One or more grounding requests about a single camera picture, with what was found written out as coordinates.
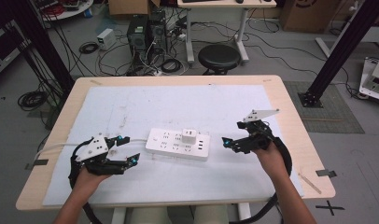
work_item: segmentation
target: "black stool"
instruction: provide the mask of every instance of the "black stool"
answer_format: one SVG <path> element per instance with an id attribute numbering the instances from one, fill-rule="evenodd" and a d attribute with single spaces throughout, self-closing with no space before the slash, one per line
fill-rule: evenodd
<path id="1" fill-rule="evenodd" d="M 228 70 L 239 64 L 240 55 L 236 49 L 226 45 L 209 45 L 199 51 L 198 60 L 207 68 L 204 75 L 227 75 Z"/>

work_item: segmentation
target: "black tape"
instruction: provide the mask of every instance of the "black tape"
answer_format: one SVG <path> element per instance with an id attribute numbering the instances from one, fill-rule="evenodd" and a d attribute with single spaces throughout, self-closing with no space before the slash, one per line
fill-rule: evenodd
<path id="1" fill-rule="evenodd" d="M 27 163 L 24 167 L 25 170 L 33 170 L 33 167 L 37 165 L 47 165 L 48 160 L 36 160 L 33 164 Z"/>
<path id="2" fill-rule="evenodd" d="M 326 170 L 319 170 L 319 171 L 316 171 L 316 173 L 317 173 L 318 176 L 327 175 L 329 178 L 337 176 L 337 174 L 335 173 L 335 171 L 329 171 L 328 169 L 326 169 Z"/>
<path id="3" fill-rule="evenodd" d="M 35 163 L 33 163 L 33 166 L 47 165 L 47 164 L 48 164 L 48 160 L 36 160 Z"/>
<path id="4" fill-rule="evenodd" d="M 344 210 L 343 207 L 331 206 L 331 203 L 330 203 L 330 201 L 328 201 L 328 200 L 327 200 L 327 206 L 324 206 L 324 205 L 316 205 L 316 208 L 329 209 L 330 212 L 331 212 L 331 215 L 332 215 L 332 216 L 335 216 L 334 211 L 333 211 L 334 209 L 335 209 L 335 210 Z"/>

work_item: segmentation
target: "person's right hand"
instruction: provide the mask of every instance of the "person's right hand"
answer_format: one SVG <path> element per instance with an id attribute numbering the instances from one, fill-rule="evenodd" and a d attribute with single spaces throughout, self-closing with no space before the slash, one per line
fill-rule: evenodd
<path id="1" fill-rule="evenodd" d="M 262 168 L 272 180 L 288 176 L 282 155 L 273 142 L 269 144 L 266 150 L 257 149 L 252 151 L 257 154 Z"/>

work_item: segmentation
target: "power outlet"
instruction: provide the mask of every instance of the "power outlet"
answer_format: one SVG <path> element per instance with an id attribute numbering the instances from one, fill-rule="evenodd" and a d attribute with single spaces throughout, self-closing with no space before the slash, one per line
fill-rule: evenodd
<path id="1" fill-rule="evenodd" d="M 207 161 L 210 136 L 184 129 L 182 132 L 151 129 L 146 143 L 149 153 L 197 161 Z"/>

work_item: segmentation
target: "electrical equipment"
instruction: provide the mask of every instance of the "electrical equipment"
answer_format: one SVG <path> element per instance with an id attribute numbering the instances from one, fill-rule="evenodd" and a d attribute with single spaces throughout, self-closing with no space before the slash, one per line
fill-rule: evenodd
<path id="1" fill-rule="evenodd" d="M 206 161 L 209 156 L 210 135 L 183 129 L 182 132 L 151 129 L 146 151 L 197 161 Z"/>
<path id="2" fill-rule="evenodd" d="M 149 16 L 149 23 L 154 40 L 154 53 L 167 53 L 167 38 L 166 38 L 166 19 L 164 10 L 156 10 Z"/>
<path id="3" fill-rule="evenodd" d="M 133 15 L 126 34 L 133 55 L 133 64 L 150 64 L 153 48 L 148 15 Z"/>
<path id="4" fill-rule="evenodd" d="M 379 62 L 373 69 L 372 74 L 368 74 L 367 79 L 365 80 L 363 87 L 379 93 Z"/>
<path id="5" fill-rule="evenodd" d="M 112 29 L 105 29 L 101 34 L 97 36 L 100 49 L 108 50 L 117 42 L 114 31 Z"/>

